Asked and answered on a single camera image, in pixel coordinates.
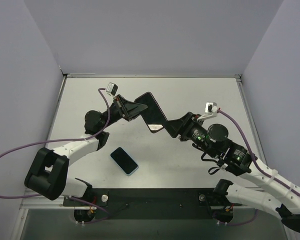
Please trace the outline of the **black phone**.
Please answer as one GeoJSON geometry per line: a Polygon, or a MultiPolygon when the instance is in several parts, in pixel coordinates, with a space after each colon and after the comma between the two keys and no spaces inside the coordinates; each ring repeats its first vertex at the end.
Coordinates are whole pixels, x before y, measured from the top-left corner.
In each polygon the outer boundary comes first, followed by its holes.
{"type": "Polygon", "coordinates": [[[147,106],[140,115],[152,134],[164,129],[163,124],[167,122],[167,118],[151,92],[144,93],[136,98],[134,102],[147,106]]]}

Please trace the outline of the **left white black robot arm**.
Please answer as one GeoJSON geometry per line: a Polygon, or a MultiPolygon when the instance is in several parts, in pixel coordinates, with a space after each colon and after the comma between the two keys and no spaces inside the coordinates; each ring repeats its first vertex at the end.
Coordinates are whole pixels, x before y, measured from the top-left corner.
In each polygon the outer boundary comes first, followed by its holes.
{"type": "Polygon", "coordinates": [[[109,137],[106,127],[120,119],[134,120],[145,109],[147,105],[128,101],[117,95],[105,112],[88,111],[84,117],[85,133],[78,141],[68,140],[61,147],[44,147],[38,150],[25,178],[25,187],[52,201],[60,196],[68,196],[74,197],[82,206],[88,205],[92,201],[92,185],[77,177],[68,176],[70,165],[106,144],[109,137]]]}

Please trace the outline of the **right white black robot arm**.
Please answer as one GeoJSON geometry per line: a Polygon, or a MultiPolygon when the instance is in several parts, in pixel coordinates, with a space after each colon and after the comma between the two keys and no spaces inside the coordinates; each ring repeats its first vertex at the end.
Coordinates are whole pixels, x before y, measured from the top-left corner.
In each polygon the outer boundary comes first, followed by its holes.
{"type": "Polygon", "coordinates": [[[263,189],[263,192],[248,190],[231,181],[220,180],[215,192],[223,195],[230,203],[250,206],[279,218],[284,226],[300,233],[300,187],[282,177],[277,170],[268,167],[252,152],[238,123],[217,108],[205,115],[188,112],[180,119],[169,120],[164,128],[172,138],[184,142],[191,140],[193,147],[209,155],[216,163],[215,170],[223,170],[245,179],[263,189]],[[245,146],[228,138],[228,130],[221,124],[204,129],[205,119],[221,114],[237,126],[245,146]]]}

